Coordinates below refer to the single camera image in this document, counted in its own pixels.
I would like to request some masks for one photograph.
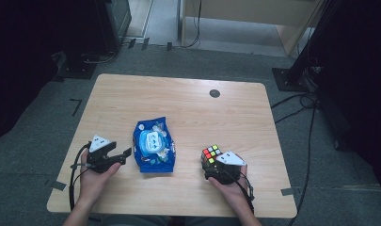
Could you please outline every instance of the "colorful puzzle cube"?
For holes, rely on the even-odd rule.
[[[207,164],[209,168],[216,163],[216,158],[221,154],[222,153],[220,152],[219,147],[217,147],[217,145],[215,144],[211,147],[202,150],[201,160],[202,162]]]

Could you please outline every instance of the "desk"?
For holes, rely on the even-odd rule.
[[[183,0],[182,45],[186,17],[198,17],[200,0]],[[287,55],[312,25],[325,0],[202,0],[201,18],[275,24]]]
[[[220,91],[218,98],[210,90]],[[175,141],[173,173],[142,174],[131,155],[109,182],[93,212],[165,216],[234,216],[204,179],[201,151],[217,144],[248,163],[257,217],[292,218],[293,195],[265,88],[258,83],[102,74],[90,94],[57,180],[68,184],[70,165],[95,134],[117,142],[111,155],[132,146],[138,121],[167,117]],[[79,185],[75,188],[76,198]],[[54,189],[52,212],[70,212],[68,188]]]

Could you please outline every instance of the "wet wipes package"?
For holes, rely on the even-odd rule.
[[[175,143],[166,117],[139,121],[134,130],[134,157],[140,172],[173,172]]]

